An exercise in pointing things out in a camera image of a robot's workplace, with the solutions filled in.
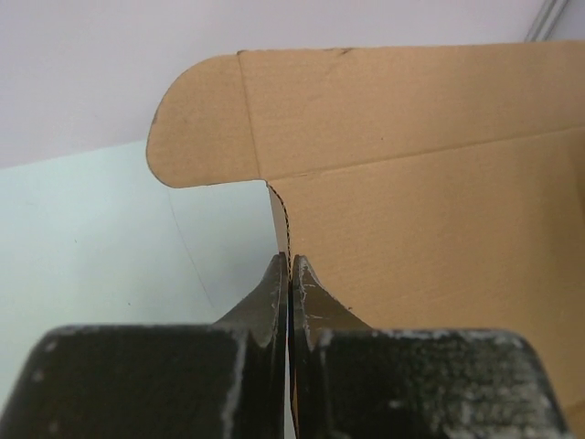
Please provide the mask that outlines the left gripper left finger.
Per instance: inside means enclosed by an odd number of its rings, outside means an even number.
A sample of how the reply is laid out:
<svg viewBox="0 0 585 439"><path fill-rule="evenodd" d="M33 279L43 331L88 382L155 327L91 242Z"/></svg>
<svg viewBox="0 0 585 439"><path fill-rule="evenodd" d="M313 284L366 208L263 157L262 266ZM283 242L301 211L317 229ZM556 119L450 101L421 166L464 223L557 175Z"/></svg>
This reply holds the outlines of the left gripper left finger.
<svg viewBox="0 0 585 439"><path fill-rule="evenodd" d="M280 438L288 261L219 321L58 327L32 348L4 438Z"/></svg>

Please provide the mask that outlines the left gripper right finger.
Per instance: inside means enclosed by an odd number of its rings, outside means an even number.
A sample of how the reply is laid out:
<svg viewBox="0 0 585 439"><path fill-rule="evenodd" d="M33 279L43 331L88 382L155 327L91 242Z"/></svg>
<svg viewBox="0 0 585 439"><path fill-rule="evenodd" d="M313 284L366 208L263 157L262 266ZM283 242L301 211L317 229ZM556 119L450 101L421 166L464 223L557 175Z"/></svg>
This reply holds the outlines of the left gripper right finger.
<svg viewBox="0 0 585 439"><path fill-rule="evenodd" d="M300 438L570 438L536 353L494 329L376 329L291 268L291 406Z"/></svg>

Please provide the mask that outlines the brown cardboard box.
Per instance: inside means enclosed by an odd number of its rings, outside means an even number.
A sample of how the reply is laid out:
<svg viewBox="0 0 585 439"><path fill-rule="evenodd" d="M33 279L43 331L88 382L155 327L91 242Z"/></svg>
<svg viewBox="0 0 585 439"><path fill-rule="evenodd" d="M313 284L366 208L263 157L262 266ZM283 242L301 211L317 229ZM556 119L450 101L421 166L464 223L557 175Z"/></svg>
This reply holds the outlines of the brown cardboard box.
<svg viewBox="0 0 585 439"><path fill-rule="evenodd" d="M281 249L375 327L525 336L584 430L584 45L241 51L161 100L169 187L262 180Z"/></svg>

